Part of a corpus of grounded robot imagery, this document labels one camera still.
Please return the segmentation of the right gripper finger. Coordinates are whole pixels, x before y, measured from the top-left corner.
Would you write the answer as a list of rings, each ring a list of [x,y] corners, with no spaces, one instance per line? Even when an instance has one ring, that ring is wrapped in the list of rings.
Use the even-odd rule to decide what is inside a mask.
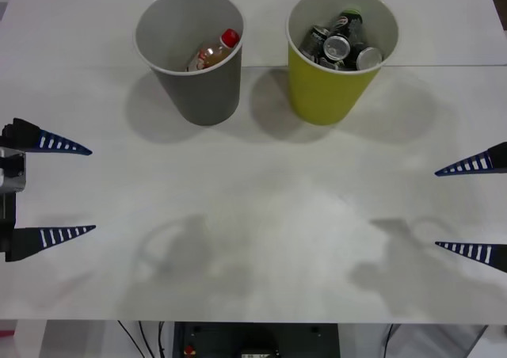
[[[437,170],[436,176],[506,173],[507,142],[495,145],[479,154],[459,160]]]
[[[507,245],[479,244],[459,242],[434,242],[436,246],[446,249],[461,257],[482,263],[491,268],[507,273]]]

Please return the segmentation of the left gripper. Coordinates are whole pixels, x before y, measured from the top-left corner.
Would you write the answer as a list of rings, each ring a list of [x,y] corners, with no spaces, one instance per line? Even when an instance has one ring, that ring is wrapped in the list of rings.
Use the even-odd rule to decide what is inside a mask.
[[[89,156],[92,151],[82,144],[14,118],[1,132],[1,146],[33,153],[62,153]],[[74,227],[28,227],[14,229],[16,194],[1,195],[0,248],[5,262],[21,261],[54,246],[74,240],[94,230],[96,225]]]

